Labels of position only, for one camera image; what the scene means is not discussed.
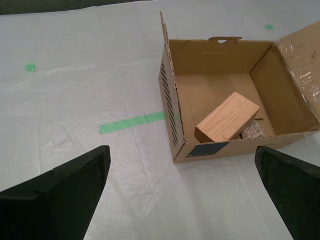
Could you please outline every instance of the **box bottom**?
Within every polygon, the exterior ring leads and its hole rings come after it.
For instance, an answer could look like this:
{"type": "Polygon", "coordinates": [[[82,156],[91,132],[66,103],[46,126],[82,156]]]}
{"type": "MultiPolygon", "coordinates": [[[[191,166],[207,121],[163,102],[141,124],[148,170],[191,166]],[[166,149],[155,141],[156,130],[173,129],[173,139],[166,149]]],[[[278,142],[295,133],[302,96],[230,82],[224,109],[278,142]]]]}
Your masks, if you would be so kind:
{"type": "Polygon", "coordinates": [[[263,133],[274,136],[267,112],[249,73],[176,75],[182,124],[185,139],[198,144],[195,127],[233,92],[257,104],[260,109],[255,117],[263,133]]]}

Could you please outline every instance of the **cardboard box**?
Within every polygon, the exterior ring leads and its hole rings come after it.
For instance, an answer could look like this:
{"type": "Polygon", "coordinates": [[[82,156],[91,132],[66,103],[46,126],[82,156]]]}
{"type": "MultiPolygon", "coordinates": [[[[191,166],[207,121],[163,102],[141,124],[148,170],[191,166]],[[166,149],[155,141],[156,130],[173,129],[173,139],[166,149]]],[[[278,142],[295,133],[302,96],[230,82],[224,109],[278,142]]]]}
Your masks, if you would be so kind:
{"type": "Polygon", "coordinates": [[[280,148],[320,130],[320,21],[275,42],[169,39],[159,83],[175,163],[280,148]],[[233,92],[257,104],[266,137],[200,143],[195,127],[233,92]]]}

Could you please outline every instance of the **packing tape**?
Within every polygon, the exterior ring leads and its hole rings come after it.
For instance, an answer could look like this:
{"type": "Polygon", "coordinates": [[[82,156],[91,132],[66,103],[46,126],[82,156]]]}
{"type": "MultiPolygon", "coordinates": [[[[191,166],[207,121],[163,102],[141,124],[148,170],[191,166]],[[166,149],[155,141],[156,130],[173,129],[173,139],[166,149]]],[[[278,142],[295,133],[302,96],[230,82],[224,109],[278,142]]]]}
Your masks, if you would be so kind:
{"type": "Polygon", "coordinates": [[[115,132],[121,129],[128,129],[132,128],[134,126],[148,124],[160,120],[164,120],[165,113],[163,111],[161,112],[154,112],[147,115],[137,116],[133,118],[124,119],[121,121],[114,121],[111,123],[107,123],[100,126],[100,133],[101,134],[108,134],[111,132],[115,132]]]}
{"type": "Polygon", "coordinates": [[[25,70],[28,72],[28,73],[33,73],[36,71],[36,64],[35,63],[29,63],[27,65],[25,65],[25,70]]]}
{"type": "Polygon", "coordinates": [[[264,25],[264,28],[266,30],[273,30],[275,27],[273,25],[271,25],[271,24],[267,24],[267,25],[264,25]]]}

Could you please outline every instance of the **rectangular wooden block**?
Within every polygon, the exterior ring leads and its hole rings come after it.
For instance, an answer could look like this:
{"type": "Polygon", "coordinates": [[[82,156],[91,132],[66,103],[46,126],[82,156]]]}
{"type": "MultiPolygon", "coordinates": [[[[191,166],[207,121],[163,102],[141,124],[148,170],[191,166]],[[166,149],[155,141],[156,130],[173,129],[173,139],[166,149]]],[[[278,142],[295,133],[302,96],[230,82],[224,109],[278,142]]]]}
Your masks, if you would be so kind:
{"type": "Polygon", "coordinates": [[[255,118],[259,108],[234,92],[195,127],[194,136],[202,143],[232,140],[255,118]]]}

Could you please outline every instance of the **table surface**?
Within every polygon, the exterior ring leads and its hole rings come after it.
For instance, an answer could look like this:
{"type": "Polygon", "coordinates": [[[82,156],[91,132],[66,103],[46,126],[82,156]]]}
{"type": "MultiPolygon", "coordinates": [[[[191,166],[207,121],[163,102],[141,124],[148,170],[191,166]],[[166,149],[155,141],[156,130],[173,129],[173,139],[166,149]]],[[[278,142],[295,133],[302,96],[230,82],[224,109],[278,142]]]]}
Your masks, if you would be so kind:
{"type": "MultiPolygon", "coordinates": [[[[156,0],[0,16],[0,191],[109,145],[86,240],[291,240],[254,154],[173,164],[164,120],[99,127],[163,111],[159,11],[172,39],[276,40],[318,21],[319,9],[318,0],[156,0]]],[[[281,151],[319,166],[319,146],[315,134],[281,151]]]]}

